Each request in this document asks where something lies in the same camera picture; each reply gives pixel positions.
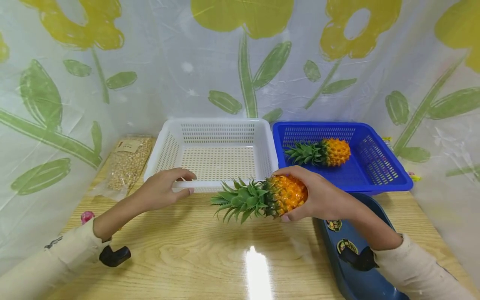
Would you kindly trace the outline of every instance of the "hand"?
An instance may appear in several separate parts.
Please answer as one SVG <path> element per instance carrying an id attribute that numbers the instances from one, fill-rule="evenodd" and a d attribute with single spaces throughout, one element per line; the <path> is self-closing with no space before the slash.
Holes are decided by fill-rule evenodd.
<path id="1" fill-rule="evenodd" d="M 309 216 L 322 220 L 349 219 L 364 206 L 324 177 L 305 168 L 287 167 L 274 172 L 273 175 L 291 175 L 301 180 L 308 189 L 305 204 L 284 214 L 282 216 L 284 222 L 298 221 Z"/>
<path id="2" fill-rule="evenodd" d="M 197 176 L 187 169 L 175 168 L 161 171 L 147 179 L 129 198 L 133 198 L 141 212 L 161 209 L 193 193 L 193 188 L 173 192 L 172 185 L 175 181 L 192 181 L 193 179 L 197 179 Z"/>

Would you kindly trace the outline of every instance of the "beige sleeve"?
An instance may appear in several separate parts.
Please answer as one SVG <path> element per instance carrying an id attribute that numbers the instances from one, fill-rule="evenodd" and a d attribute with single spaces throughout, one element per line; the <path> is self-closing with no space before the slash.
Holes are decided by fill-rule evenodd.
<path id="1" fill-rule="evenodd" d="M 93 219 L 53 240 L 0 277 L 2 299 L 39 299 L 96 263 L 110 241 L 93 233 Z"/>
<path id="2" fill-rule="evenodd" d="M 373 251 L 378 271 L 410 300 L 475 300 L 435 258 L 403 235 L 400 247 Z"/>

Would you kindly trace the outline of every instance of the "white plastic basket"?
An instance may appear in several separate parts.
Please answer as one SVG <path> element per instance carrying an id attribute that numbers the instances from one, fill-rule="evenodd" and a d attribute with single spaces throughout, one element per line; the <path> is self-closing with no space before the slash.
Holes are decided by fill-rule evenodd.
<path id="1" fill-rule="evenodd" d="M 262 119 L 187 118 L 168 120 L 150 156 L 144 180 L 171 168 L 186 168 L 197 180 L 176 182 L 173 190 L 222 190 L 233 178 L 263 180 L 278 169 L 270 125 Z"/>

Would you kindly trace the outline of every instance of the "beans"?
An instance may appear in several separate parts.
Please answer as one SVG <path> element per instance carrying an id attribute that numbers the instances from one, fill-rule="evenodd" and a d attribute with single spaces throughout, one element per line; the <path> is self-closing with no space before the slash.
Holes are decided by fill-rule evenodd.
<path id="1" fill-rule="evenodd" d="M 140 177 L 151 150 L 152 139 L 147 136 L 129 135 L 120 140 L 111 154 L 107 187 L 128 192 Z"/>

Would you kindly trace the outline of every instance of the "pineapple crown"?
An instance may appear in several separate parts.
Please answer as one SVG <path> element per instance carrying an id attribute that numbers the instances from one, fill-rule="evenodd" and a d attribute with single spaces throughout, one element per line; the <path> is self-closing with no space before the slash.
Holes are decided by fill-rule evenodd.
<path id="1" fill-rule="evenodd" d="M 256 217 L 264 215 L 265 209 L 275 209 L 273 206 L 269 207 L 268 190 L 265 185 L 266 181 L 254 181 L 250 180 L 249 184 L 246 184 L 242 179 L 238 181 L 233 179 L 234 189 L 229 187 L 224 181 L 222 181 L 223 191 L 218 192 L 217 195 L 210 199 L 211 205 L 219 205 L 219 209 L 215 212 L 214 216 L 224 209 L 228 209 L 227 213 L 223 217 L 223 221 L 227 220 L 227 223 L 235 216 L 236 221 L 240 213 L 243 213 L 240 219 L 240 224 L 243 224 L 252 213 L 255 213 Z"/>
<path id="2" fill-rule="evenodd" d="M 293 164 L 306 165 L 311 163 L 314 166 L 325 164 L 327 157 L 327 148 L 324 143 L 299 143 L 295 142 L 294 147 L 285 150 L 288 159 L 294 159 Z"/>

